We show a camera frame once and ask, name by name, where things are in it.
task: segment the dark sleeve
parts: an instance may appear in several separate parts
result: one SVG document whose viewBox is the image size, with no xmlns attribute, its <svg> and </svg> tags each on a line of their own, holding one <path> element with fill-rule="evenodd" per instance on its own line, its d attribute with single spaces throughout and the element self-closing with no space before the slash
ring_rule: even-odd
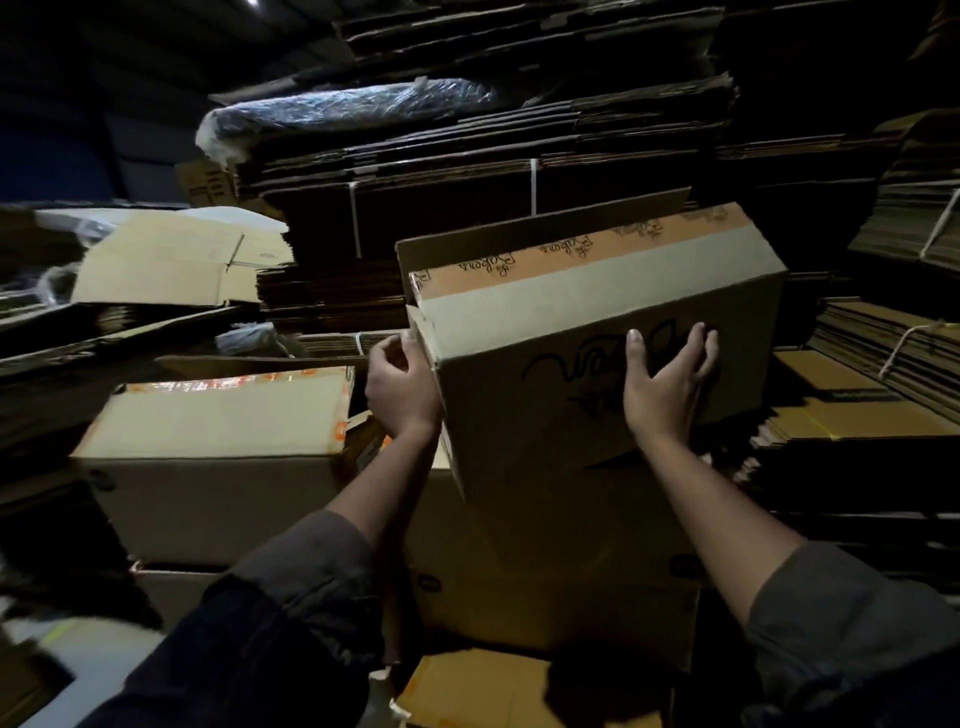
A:
<svg viewBox="0 0 960 728">
<path fill-rule="evenodd" d="M 82 728 L 352 728 L 383 653 L 373 555 L 343 517 L 311 514 L 244 559 Z"/>
<path fill-rule="evenodd" d="M 836 546 L 814 543 L 760 590 L 746 634 L 765 709 L 812 714 L 951 654 L 960 617 L 929 587 L 893 581 Z"/>
</svg>

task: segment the forearm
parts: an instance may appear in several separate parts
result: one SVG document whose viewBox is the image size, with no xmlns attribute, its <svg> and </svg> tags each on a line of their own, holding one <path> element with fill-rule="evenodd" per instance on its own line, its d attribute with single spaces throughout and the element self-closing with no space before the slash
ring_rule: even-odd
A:
<svg viewBox="0 0 960 728">
<path fill-rule="evenodd" d="M 664 439 L 644 454 L 733 616 L 746 624 L 760 589 L 806 539 L 682 443 Z"/>
<path fill-rule="evenodd" d="M 439 436 L 427 426 L 401 432 L 326 510 L 356 526 L 374 552 L 399 542 L 430 474 Z"/>
</svg>

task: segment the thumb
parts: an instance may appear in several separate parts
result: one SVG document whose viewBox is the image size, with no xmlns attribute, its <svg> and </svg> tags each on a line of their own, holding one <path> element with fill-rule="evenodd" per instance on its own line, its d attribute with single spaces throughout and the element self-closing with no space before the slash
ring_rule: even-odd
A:
<svg viewBox="0 0 960 728">
<path fill-rule="evenodd" d="M 426 354 L 423 353 L 423 346 L 409 328 L 400 334 L 400 346 L 403 347 L 403 355 L 407 357 L 407 371 L 429 369 L 430 365 L 427 363 Z"/>
<path fill-rule="evenodd" d="M 643 343 L 643 334 L 635 328 L 627 332 L 627 376 L 650 378 L 647 371 L 647 345 Z"/>
</svg>

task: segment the right hand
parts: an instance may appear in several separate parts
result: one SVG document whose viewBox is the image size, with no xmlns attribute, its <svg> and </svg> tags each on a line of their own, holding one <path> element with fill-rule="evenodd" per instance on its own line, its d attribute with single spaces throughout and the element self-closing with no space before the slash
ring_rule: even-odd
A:
<svg viewBox="0 0 960 728">
<path fill-rule="evenodd" d="M 437 380 L 411 331 L 371 349 L 367 401 L 391 437 L 404 432 L 433 437 L 439 432 L 443 409 Z"/>
<path fill-rule="evenodd" d="M 647 349 L 635 328 L 627 334 L 627 382 L 623 411 L 644 452 L 661 443 L 686 445 L 700 385 L 713 371 L 720 337 L 704 324 L 690 330 L 686 345 L 655 376 L 647 370 Z"/>
</svg>

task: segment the gray sleeve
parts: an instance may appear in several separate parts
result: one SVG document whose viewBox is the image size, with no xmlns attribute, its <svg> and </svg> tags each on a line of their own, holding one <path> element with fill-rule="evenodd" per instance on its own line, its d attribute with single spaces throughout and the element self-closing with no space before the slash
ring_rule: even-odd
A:
<svg viewBox="0 0 960 728">
<path fill-rule="evenodd" d="M 381 605 L 373 552 L 343 516 L 317 511 L 245 557 L 230 574 L 303 622 L 342 666 L 381 667 Z"/>
<path fill-rule="evenodd" d="M 959 644 L 960 617 L 927 586 L 811 543 L 760 590 L 746 634 L 769 702 L 807 712 Z"/>
</svg>

